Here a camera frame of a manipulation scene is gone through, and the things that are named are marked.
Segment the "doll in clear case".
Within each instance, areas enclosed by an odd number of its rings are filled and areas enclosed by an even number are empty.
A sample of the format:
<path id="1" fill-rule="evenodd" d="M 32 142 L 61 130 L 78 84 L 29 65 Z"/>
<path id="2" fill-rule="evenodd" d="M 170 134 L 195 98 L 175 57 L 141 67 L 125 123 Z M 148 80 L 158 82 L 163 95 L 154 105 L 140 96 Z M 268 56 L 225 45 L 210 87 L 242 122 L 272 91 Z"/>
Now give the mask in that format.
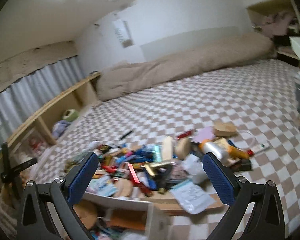
<path id="1" fill-rule="evenodd" d="M 41 159 L 49 148 L 48 143 L 43 136 L 35 129 L 32 128 L 21 140 L 21 149 L 33 158 Z"/>

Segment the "white storage box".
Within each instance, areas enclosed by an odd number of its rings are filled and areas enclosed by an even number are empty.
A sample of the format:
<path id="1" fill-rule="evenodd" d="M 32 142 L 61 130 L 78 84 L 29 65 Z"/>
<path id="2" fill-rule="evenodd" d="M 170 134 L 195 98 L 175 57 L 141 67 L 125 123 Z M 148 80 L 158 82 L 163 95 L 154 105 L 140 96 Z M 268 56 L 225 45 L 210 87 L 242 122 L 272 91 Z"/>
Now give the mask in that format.
<path id="1" fill-rule="evenodd" d="M 113 210 L 145 211 L 147 225 L 144 233 L 148 239 L 206 239 L 214 229 L 209 215 L 219 218 L 226 207 L 217 194 L 211 194 L 215 202 L 197 215 L 186 213 L 177 200 L 169 192 L 159 194 L 154 192 L 152 197 L 139 196 L 138 200 L 120 199 L 98 196 L 86 192 L 83 199 L 99 207 Z"/>

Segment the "wooden headboard shelf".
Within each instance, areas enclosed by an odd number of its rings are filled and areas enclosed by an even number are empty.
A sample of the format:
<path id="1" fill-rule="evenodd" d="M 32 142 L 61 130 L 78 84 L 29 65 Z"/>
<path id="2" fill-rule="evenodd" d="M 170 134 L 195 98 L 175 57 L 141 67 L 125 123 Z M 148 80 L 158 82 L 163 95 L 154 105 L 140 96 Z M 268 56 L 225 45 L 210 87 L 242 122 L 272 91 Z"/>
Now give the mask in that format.
<path id="1" fill-rule="evenodd" d="M 11 150 L 28 132 L 35 129 L 49 145 L 55 145 L 56 139 L 52 136 L 52 127 L 61 120 L 64 112 L 74 109 L 82 114 L 88 107 L 100 104 L 96 90 L 93 88 L 93 84 L 100 76 L 99 72 L 95 72 L 61 92 L 29 116 L 9 137 L 6 139 L 0 137 L 0 142 L 6 142 Z"/>

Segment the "grey curtain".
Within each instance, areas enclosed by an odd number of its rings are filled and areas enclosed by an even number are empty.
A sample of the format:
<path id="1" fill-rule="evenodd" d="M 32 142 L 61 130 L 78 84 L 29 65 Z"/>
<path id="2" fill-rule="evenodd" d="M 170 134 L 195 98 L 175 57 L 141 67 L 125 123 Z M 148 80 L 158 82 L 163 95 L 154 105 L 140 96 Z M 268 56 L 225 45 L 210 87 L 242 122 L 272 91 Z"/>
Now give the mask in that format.
<path id="1" fill-rule="evenodd" d="M 35 111 L 83 78 L 85 74 L 74 56 L 22 77 L 0 92 L 0 149 Z"/>

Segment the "checkered bed blanket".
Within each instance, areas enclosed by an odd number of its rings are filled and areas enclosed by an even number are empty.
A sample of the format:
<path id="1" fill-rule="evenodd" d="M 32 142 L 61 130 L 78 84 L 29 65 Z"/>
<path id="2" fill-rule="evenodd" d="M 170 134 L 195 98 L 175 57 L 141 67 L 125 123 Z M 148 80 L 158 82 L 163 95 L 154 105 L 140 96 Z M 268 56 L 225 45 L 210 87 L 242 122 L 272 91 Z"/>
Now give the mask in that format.
<path id="1" fill-rule="evenodd" d="M 102 102 L 90 109 L 49 155 L 36 176 L 48 183 L 60 176 L 66 159 L 92 141 L 130 146 L 160 144 L 191 129 L 232 122 L 240 131 L 238 147 L 268 143 L 256 154 L 251 182 L 276 183 L 286 233 L 300 226 L 300 132 L 297 124 L 294 75 L 297 68 L 279 60 L 224 68 L 169 82 L 138 93 Z"/>

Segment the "wall hanging organizer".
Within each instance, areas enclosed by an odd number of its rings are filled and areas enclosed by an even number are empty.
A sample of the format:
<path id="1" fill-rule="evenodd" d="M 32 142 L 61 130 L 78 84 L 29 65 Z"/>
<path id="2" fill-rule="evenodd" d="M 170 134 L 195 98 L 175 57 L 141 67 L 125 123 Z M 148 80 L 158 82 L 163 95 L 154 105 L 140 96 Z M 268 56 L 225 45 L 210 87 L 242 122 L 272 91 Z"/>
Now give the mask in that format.
<path id="1" fill-rule="evenodd" d="M 114 20 L 113 27 L 118 41 L 125 48 L 133 45 L 133 40 L 126 21 L 122 19 Z"/>

